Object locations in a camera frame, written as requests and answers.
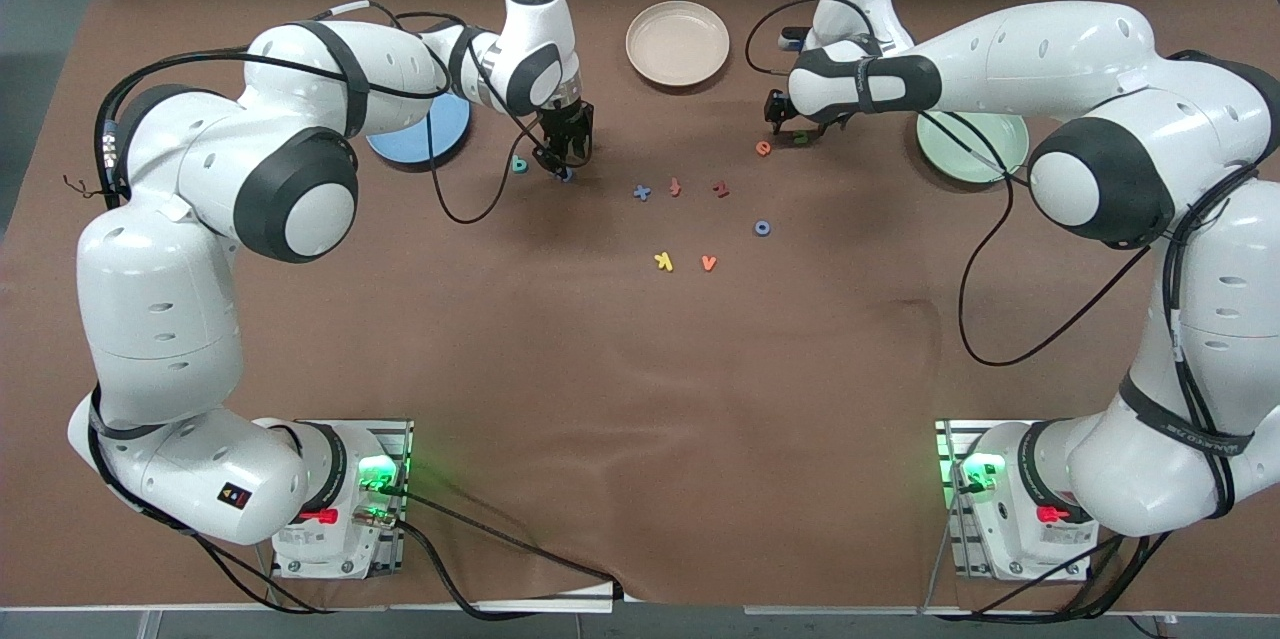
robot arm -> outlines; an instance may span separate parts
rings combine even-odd
[[[361,533],[374,529],[353,521],[387,508],[366,487],[394,466],[365,429],[247,421],[221,406],[243,371],[232,268],[243,250],[305,264],[342,242],[358,202],[348,138],[425,118],[449,83],[433,53],[454,70],[448,88],[470,101],[544,119],[576,111],[562,124],[577,133],[554,138],[585,156],[590,105],[564,0],[508,0],[508,10],[500,36],[453,28],[481,45],[489,82],[439,36],[301,20],[266,29],[251,54],[346,79],[251,61],[237,100],[168,85],[129,102],[116,131],[129,201],[92,220],[78,247],[99,376],[68,426],[83,461],[211,538],[252,544],[292,531],[276,551],[310,576],[362,576],[371,552]],[[323,511],[337,526],[308,531]]]
[[[1189,206],[1280,143],[1275,78],[1199,53],[1164,59],[1129,6],[1015,6],[910,46],[887,0],[851,1],[868,20],[823,3],[773,119],[788,101],[785,111],[822,124],[878,111],[1065,120],[1029,156],[1030,193],[1080,237],[1151,245],[1164,257],[1166,233]],[[868,41],[868,24],[878,41]],[[1110,408],[1005,424],[979,439],[965,470],[979,489],[969,501],[989,529],[979,534],[995,576],[1051,570],[1096,540],[1098,522],[1140,537],[1212,515],[1211,455],[1229,457],[1236,498],[1280,480],[1271,469],[1280,461],[1280,305],[1267,269],[1280,255],[1277,200],[1280,184],[1247,181],[1190,234],[1181,310],[1169,319],[1157,280],[1138,357]],[[1188,421],[1183,357],[1215,432]]]

brown tabletop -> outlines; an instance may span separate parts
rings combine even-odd
[[[92,177],[97,102],[128,70],[346,1],[91,5],[0,254],[0,604],[243,601],[197,547],[133,515],[68,447],[67,417],[93,383],[76,239],[101,205],[63,175]],[[502,0],[378,1],[503,20]],[[680,93],[640,79],[623,47],[627,23],[664,0],[568,1],[598,108],[594,161],[572,184],[536,169],[513,177],[489,219],[453,225],[429,177],[380,165],[358,140],[362,201],[347,241],[311,265],[238,261],[247,366],[229,407],[412,417],[415,467],[439,467],[524,529],[453,497],[457,508],[607,570],[641,599],[920,604],[943,521],[933,421],[1100,411],[1137,350],[1151,266],[1037,359],[978,366],[959,346],[956,287],[1001,190],[964,191],[927,169],[906,115],[859,117],[815,146],[756,156],[764,95],[782,79],[748,69],[742,38],[787,0],[692,0],[722,15],[733,54],[709,85]],[[1029,1],[1043,0],[896,5],[924,38]],[[1161,51],[1202,47],[1280,73],[1275,0],[1108,1],[1143,10]],[[776,27],[810,15],[797,6]],[[781,68],[774,29],[759,60]],[[161,79],[230,96],[242,86],[229,65]],[[1032,127],[1038,140],[1051,124]],[[476,111],[442,170],[457,213],[492,196],[513,136],[507,119]],[[728,197],[712,193],[718,181]],[[635,184],[654,196],[636,201]],[[997,357],[1060,324],[1125,259],[1056,229],[1024,193],[1018,202],[970,282],[974,342]],[[759,219],[771,237],[753,234]],[[662,251],[675,273],[655,269]],[[718,257],[713,273],[703,255]],[[1179,531],[1120,607],[1280,612],[1277,510],[1272,492]],[[429,514],[410,517],[472,598],[589,583]],[[406,553],[399,576],[298,589],[329,606],[444,601],[416,547]],[[974,606],[1005,589],[943,571],[934,603]],[[1051,607],[1061,592],[1029,602]]]

